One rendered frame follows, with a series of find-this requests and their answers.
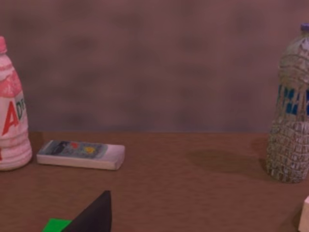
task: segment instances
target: green block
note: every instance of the green block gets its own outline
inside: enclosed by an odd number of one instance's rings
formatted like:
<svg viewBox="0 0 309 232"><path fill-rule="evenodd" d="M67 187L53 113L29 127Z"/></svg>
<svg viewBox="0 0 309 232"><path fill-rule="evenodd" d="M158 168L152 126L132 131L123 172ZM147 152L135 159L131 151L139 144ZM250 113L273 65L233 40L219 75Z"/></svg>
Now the green block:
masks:
<svg viewBox="0 0 309 232"><path fill-rule="evenodd" d="M47 225L45 226L42 232L61 232L71 222L72 220L51 218L49 219Z"/></svg>

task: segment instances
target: wooden tabletop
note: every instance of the wooden tabletop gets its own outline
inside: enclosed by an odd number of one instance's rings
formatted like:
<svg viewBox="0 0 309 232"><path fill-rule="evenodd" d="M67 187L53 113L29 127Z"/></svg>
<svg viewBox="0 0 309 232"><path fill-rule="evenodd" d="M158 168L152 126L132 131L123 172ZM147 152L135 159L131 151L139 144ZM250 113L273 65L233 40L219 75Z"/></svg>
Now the wooden tabletop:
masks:
<svg viewBox="0 0 309 232"><path fill-rule="evenodd" d="M266 134L30 133L34 152L50 139L126 146L118 171L38 165L0 173L0 231L41 232L73 219L112 192L112 232L296 232L308 178L264 171Z"/></svg>

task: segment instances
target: red letter a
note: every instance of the red letter a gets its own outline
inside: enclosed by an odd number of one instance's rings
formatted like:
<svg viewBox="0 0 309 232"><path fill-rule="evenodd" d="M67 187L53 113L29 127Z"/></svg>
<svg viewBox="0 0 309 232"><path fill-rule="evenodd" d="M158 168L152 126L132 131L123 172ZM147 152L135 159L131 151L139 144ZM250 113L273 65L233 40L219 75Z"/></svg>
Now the red letter a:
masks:
<svg viewBox="0 0 309 232"><path fill-rule="evenodd" d="M9 131L9 128L12 125L17 126L18 125L18 119L17 119L17 115L16 115L16 112L15 112L13 103L10 101L9 109L8 109L8 113L6 115L2 135L5 135Z"/></svg>

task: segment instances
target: blurry background wall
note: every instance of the blurry background wall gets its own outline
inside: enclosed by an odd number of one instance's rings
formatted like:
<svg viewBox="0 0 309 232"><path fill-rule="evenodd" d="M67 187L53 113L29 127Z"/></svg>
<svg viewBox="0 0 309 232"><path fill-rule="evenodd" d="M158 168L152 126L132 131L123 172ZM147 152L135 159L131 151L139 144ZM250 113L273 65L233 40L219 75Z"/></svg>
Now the blurry background wall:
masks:
<svg viewBox="0 0 309 232"><path fill-rule="evenodd" d="M31 130L265 131L307 0L0 0Z"/></svg>

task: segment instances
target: plastic water bottle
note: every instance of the plastic water bottle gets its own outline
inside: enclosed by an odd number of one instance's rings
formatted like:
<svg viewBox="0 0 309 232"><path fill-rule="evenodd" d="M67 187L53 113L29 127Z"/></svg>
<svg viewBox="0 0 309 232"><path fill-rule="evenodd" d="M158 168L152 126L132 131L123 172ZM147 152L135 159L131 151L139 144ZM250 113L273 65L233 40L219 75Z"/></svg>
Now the plastic water bottle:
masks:
<svg viewBox="0 0 309 232"><path fill-rule="evenodd" d="M0 171L26 165L32 157L24 93L0 36Z"/></svg>
<svg viewBox="0 0 309 232"><path fill-rule="evenodd" d="M309 169L309 24L284 51L279 65L275 120L267 147L267 172L297 183Z"/></svg>

